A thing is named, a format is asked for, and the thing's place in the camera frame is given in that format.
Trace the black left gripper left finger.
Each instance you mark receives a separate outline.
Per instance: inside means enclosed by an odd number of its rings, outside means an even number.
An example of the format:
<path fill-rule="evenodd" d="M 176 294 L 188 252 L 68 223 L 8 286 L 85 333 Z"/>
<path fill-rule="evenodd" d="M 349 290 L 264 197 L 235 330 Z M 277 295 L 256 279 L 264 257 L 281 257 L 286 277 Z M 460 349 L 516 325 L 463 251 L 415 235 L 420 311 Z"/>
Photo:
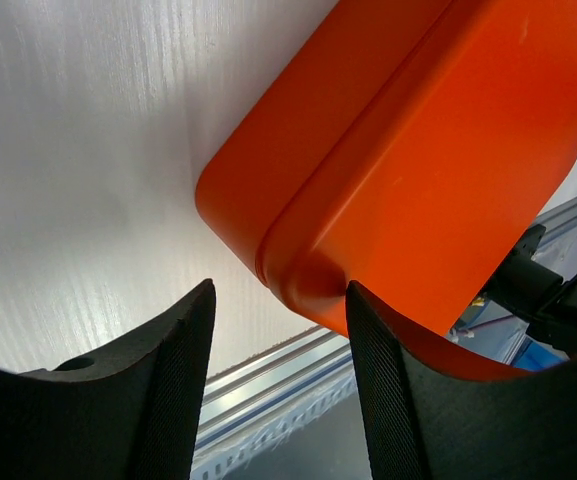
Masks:
<path fill-rule="evenodd" d="M 0 479 L 187 479 L 216 310 L 204 280 L 53 370 L 0 369 Z"/>

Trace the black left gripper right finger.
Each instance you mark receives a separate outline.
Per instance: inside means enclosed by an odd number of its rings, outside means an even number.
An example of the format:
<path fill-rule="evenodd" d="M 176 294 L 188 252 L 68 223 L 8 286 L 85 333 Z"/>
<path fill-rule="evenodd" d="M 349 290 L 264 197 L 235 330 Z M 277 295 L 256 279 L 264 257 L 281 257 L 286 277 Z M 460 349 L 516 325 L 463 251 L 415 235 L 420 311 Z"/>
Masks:
<path fill-rule="evenodd" d="M 514 368 L 355 281 L 345 311 L 374 478 L 577 479 L 577 358 Z"/>

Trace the orange box lid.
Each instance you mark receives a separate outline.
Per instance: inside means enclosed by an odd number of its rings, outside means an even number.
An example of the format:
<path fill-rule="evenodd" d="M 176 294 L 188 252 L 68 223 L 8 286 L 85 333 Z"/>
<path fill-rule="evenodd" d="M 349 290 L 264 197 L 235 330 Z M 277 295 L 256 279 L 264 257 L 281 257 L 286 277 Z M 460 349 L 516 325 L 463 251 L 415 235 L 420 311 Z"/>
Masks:
<path fill-rule="evenodd" d="M 349 286 L 433 368 L 508 369 L 446 333 L 577 159 L 577 1 L 452 1 L 287 203 L 258 271 L 339 332 Z"/>

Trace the orange chocolate box tray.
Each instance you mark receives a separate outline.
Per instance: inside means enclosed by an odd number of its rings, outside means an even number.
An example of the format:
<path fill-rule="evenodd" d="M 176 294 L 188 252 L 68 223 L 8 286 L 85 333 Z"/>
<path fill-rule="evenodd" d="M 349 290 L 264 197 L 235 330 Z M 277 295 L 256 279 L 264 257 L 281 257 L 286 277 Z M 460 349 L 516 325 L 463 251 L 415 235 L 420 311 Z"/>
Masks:
<path fill-rule="evenodd" d="M 271 224 L 447 10 L 340 1 L 200 175 L 200 216 L 251 271 Z"/>

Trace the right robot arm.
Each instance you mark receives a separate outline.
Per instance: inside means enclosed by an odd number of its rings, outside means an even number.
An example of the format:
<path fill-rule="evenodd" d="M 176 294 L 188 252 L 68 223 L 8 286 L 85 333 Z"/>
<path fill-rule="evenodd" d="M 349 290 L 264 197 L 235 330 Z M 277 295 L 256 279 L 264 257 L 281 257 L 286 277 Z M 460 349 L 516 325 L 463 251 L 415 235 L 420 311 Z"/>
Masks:
<path fill-rule="evenodd" d="M 484 294 L 568 355 L 537 373 L 457 346 L 359 282 L 346 290 L 348 334 L 375 479 L 577 479 L 577 276 L 532 256 L 530 227 Z"/>

